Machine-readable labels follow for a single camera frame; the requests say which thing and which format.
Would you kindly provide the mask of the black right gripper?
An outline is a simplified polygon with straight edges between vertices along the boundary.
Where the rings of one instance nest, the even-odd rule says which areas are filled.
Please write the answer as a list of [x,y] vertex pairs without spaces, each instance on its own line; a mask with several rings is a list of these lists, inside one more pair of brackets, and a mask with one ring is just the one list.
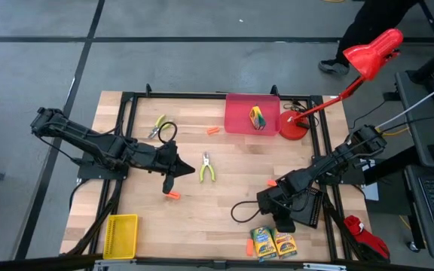
[[277,184],[282,190],[282,196],[278,199],[280,208],[276,215],[276,229],[279,232],[295,232],[295,222],[290,214],[304,211],[307,207],[309,183],[308,171],[291,171],[278,180]]

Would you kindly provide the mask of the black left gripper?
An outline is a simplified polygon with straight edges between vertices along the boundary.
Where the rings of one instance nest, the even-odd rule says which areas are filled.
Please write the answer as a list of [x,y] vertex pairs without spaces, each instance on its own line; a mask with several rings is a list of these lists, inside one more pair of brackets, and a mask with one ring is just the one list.
[[195,172],[195,168],[184,162],[180,156],[177,157],[177,163],[169,164],[165,163],[165,161],[162,159],[161,155],[161,147],[156,148],[153,156],[153,160],[151,162],[151,168],[154,171],[158,171],[160,173],[165,173],[165,179],[163,182],[163,189],[162,192],[164,194],[169,194],[174,185],[174,176],[176,176],[176,169],[177,169],[177,176],[183,176],[183,175],[189,175]]

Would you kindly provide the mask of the yellow green crayon box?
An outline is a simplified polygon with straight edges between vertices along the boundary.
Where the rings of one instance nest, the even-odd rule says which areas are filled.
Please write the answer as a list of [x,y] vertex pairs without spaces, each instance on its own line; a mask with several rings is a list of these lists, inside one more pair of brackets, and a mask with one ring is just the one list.
[[256,130],[263,130],[266,126],[266,121],[261,112],[261,109],[256,105],[253,106],[249,112],[249,118],[251,123]]
[[263,262],[277,257],[277,248],[269,227],[258,227],[250,231],[258,260]]
[[295,256],[297,245],[290,233],[281,233],[277,228],[272,229],[272,237],[280,259]]

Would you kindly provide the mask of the yellow-green handled pliers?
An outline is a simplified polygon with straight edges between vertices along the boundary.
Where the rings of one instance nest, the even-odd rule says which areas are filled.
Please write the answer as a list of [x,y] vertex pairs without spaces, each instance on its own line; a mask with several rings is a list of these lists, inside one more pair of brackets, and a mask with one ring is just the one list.
[[200,182],[203,182],[204,174],[205,174],[205,171],[207,169],[210,172],[211,180],[216,181],[215,171],[214,171],[214,168],[212,167],[210,160],[209,160],[209,153],[204,152],[203,153],[203,163],[202,163],[202,166],[200,167],[200,172],[199,172]]

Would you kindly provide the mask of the yellow plastic mesh basket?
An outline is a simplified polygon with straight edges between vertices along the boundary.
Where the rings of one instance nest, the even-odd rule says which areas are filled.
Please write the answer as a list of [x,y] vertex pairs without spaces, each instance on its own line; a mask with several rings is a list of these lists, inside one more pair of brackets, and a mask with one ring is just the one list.
[[138,215],[109,215],[102,257],[129,260],[136,256]]

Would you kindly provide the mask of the red glove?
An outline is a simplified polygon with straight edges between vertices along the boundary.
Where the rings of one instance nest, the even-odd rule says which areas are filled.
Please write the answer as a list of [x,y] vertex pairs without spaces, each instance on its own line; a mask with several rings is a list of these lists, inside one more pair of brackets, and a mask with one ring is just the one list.
[[379,261],[390,262],[390,250],[386,243],[378,236],[368,232],[358,217],[349,215],[344,219],[344,224],[359,245],[371,251]]

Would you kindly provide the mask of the pink plastic bin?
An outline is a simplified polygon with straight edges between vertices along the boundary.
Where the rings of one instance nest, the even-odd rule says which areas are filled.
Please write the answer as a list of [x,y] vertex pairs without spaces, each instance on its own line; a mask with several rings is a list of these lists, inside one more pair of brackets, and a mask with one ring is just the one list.
[[[255,129],[249,116],[255,106],[266,122],[261,130]],[[224,128],[227,133],[275,136],[281,130],[280,99],[270,95],[229,93],[225,100]]]

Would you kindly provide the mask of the black rig crossbar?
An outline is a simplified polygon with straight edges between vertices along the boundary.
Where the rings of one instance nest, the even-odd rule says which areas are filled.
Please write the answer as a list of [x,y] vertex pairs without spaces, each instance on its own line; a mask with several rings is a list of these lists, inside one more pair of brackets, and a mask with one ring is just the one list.
[[372,263],[357,260],[337,259],[327,262],[315,260],[285,261],[267,260],[195,260],[178,258],[138,257],[129,260],[104,260],[101,254],[64,255],[23,260],[0,261],[0,271],[74,271],[90,267],[118,264],[150,266],[192,266],[210,269],[229,268],[279,268],[314,269],[325,271],[434,271],[434,268],[403,266],[390,263]]

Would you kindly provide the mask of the black side desk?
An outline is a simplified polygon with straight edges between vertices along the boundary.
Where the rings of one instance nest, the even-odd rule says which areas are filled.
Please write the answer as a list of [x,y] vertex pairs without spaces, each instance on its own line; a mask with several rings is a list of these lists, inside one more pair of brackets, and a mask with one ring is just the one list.
[[[422,84],[411,81],[407,72],[398,72],[395,75],[396,86],[400,95],[403,108],[408,109],[429,93]],[[428,98],[405,114],[407,120],[416,120],[434,116],[434,101]],[[411,134],[414,140],[420,163],[424,166],[434,167],[432,154],[428,146],[434,145],[434,118],[410,123]]]

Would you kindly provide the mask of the grey metal rod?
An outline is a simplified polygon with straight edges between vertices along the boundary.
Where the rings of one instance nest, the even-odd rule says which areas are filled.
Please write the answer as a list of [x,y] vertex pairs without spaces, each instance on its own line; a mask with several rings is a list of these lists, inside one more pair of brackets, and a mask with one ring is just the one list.
[[408,113],[409,111],[413,110],[414,108],[416,108],[418,105],[420,105],[421,103],[423,103],[424,101],[426,101],[428,98],[434,96],[434,90],[429,93],[427,96],[423,97],[421,100],[419,100],[418,102],[416,102],[415,104],[411,105],[409,108],[405,109],[403,112],[397,114],[396,116],[390,118],[389,120],[386,120],[385,122],[379,124],[376,126],[376,129],[383,132],[384,130],[381,130],[382,126],[387,125],[388,123],[393,122],[394,120],[396,120],[397,118],[405,115],[406,113]]

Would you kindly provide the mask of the red desk lamp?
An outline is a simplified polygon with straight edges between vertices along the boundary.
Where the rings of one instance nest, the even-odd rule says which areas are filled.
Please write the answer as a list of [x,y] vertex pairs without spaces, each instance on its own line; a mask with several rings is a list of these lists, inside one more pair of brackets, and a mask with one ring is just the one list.
[[302,139],[313,126],[310,119],[326,107],[342,102],[352,96],[366,81],[375,78],[381,68],[399,55],[399,46],[404,36],[398,29],[388,29],[369,44],[356,45],[344,50],[343,54],[358,71],[359,76],[333,99],[306,111],[288,110],[280,115],[280,135],[288,140]]

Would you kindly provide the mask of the person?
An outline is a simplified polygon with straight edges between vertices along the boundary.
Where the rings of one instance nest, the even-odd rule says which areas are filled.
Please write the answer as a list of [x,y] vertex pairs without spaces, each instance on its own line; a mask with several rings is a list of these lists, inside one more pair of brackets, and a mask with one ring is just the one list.
[[350,63],[344,51],[359,44],[368,44],[388,29],[395,28],[419,1],[365,0],[340,40],[335,58],[320,61],[319,70],[327,74],[347,75]]

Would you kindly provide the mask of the wooden workbench with black frame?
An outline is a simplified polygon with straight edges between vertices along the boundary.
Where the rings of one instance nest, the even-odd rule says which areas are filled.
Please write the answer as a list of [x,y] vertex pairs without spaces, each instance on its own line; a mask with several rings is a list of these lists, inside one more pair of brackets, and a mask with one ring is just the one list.
[[[312,156],[324,154],[326,146],[337,146],[348,134],[344,107],[334,104],[325,110],[327,129],[308,133],[298,141],[280,135],[241,135],[225,132],[225,95],[214,99],[202,93],[178,93],[174,97],[141,98],[136,106],[121,105],[121,93],[101,93],[92,128],[105,132],[119,115],[134,116],[132,134],[141,142],[156,119],[165,114],[176,122],[165,129],[164,138],[174,136],[179,156],[195,169],[203,153],[215,171],[200,182],[192,173],[175,180],[173,189],[180,199],[163,194],[163,177],[131,169],[124,180],[118,212],[139,217],[136,258],[178,258],[195,260],[257,260],[246,255],[246,240],[257,227],[274,227],[270,215],[258,213],[256,194],[267,181],[293,169],[306,168]],[[218,126],[220,131],[206,131]]]

